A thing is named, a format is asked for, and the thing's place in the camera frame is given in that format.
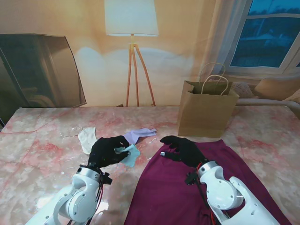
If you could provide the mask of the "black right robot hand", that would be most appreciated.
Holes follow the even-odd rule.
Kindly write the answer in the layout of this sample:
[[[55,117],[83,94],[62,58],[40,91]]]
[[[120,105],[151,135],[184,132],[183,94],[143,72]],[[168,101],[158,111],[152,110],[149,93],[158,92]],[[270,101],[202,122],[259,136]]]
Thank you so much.
[[[209,160],[201,153],[196,144],[187,138],[177,136],[166,136],[160,140],[161,143],[169,146],[174,152],[165,152],[163,157],[175,162],[182,162],[185,165],[197,168]]]

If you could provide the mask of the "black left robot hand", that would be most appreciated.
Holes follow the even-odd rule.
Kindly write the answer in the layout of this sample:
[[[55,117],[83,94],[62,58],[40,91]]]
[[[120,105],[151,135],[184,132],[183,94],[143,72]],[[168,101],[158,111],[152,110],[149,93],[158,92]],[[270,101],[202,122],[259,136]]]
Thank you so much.
[[[88,166],[104,168],[121,162],[129,154],[129,151],[121,153],[115,152],[115,148],[121,147],[129,147],[129,142],[122,135],[110,138],[99,138],[91,148]]]

